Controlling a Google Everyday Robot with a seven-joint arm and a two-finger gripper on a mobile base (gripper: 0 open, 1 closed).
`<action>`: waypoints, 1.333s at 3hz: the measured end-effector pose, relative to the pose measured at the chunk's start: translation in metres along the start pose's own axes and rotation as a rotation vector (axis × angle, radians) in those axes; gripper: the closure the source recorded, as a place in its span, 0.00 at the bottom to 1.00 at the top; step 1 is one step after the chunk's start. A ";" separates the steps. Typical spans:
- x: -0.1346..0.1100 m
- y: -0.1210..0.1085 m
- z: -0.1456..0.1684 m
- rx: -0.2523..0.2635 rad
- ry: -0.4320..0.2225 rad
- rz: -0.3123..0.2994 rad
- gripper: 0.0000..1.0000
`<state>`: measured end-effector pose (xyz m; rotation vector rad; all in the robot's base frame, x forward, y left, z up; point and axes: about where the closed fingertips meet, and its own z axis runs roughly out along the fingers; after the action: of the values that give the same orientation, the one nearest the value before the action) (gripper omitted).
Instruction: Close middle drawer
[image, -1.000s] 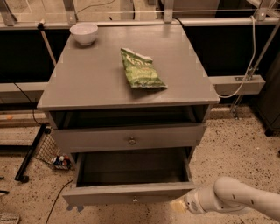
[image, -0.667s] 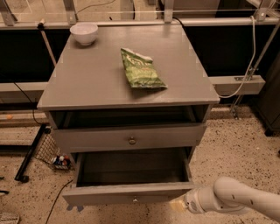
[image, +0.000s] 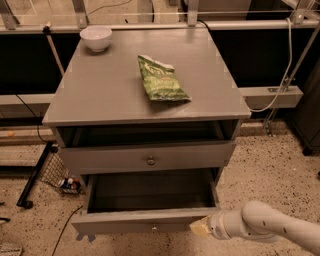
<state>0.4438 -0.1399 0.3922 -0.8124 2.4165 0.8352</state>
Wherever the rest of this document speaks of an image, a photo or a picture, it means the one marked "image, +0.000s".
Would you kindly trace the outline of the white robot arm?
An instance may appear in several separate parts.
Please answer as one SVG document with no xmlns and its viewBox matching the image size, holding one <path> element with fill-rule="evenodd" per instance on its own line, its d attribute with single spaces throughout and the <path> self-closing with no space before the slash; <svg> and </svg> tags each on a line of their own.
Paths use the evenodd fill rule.
<svg viewBox="0 0 320 256">
<path fill-rule="evenodd" d="M 320 225 L 286 215 L 260 201 L 250 201 L 241 209 L 217 211 L 190 224 L 202 238 L 219 240 L 239 237 L 257 242 L 274 242 L 279 236 L 316 256 L 320 255 Z"/>
</svg>

